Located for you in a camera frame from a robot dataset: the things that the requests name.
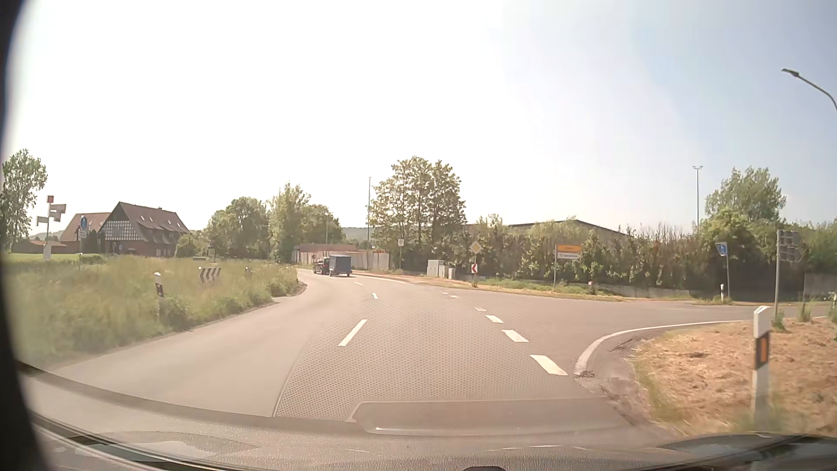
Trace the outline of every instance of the yellow direction sign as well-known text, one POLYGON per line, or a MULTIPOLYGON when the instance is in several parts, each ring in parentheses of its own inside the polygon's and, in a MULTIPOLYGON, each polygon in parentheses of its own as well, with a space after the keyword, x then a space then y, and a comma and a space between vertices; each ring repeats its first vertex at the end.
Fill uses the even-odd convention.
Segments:
POLYGON ((555 251, 563 253, 580 253, 581 246, 565 246, 562 244, 558 244, 555 246, 555 251))

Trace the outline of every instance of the dark car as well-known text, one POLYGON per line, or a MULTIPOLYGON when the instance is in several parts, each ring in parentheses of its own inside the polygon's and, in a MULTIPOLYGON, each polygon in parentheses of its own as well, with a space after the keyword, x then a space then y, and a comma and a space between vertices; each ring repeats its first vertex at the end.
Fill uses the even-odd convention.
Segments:
POLYGON ((320 260, 314 262, 314 273, 318 275, 329 274, 328 257, 321 258, 320 260))
POLYGON ((348 255, 332 255, 328 257, 328 276, 352 275, 352 258, 348 255))

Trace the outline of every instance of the red and white chevron sign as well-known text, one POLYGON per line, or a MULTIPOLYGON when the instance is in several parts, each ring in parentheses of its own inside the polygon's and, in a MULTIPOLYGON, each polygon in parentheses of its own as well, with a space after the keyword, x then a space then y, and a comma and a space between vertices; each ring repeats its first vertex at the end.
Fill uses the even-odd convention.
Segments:
POLYGON ((221 276, 221 267, 198 267, 201 283, 214 282, 221 276))

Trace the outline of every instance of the light pole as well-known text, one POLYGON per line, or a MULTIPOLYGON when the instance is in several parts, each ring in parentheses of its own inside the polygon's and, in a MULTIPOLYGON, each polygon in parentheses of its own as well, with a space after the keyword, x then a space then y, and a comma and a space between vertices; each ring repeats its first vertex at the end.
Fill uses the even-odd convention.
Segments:
POLYGON ((701 170, 703 169, 703 165, 692 165, 693 169, 695 169, 695 178, 697 182, 697 225, 701 225, 701 170))
POLYGON ((372 205, 372 177, 369 177, 369 186, 367 187, 367 250, 372 249, 372 243, 369 241, 369 209, 372 205))
POLYGON ((828 98, 830 98, 830 99, 831 99, 831 103, 833 103, 833 104, 834 104, 834 109, 835 109, 835 110, 837 110, 837 101, 834 101, 834 97, 833 97, 833 96, 831 96, 831 94, 830 94, 829 92, 827 92, 827 91, 825 91, 825 90, 823 90, 823 89, 819 88, 819 86, 817 86, 817 84, 815 84, 814 82, 812 82, 812 81, 810 81, 810 80, 806 79, 805 77, 801 76, 801 75, 799 74, 799 72, 797 72, 796 70, 782 69, 782 72, 784 72, 784 73, 786 73, 786 74, 793 75, 794 77, 796 77, 796 78, 800 79, 801 81, 805 82, 806 84, 811 85, 813 88, 815 88, 815 89, 817 89, 817 90, 822 91, 823 93, 825 93, 825 95, 826 95, 828 98))

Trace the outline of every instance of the road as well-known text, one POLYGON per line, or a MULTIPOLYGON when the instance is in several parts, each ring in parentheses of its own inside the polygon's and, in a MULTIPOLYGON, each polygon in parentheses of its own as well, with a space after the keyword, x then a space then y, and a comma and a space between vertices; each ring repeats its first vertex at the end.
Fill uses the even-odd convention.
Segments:
POLYGON ((602 303, 309 271, 300 280, 300 296, 53 373, 183 406, 380 432, 604 429, 628 424, 573 375, 592 342, 752 318, 752 307, 602 303))

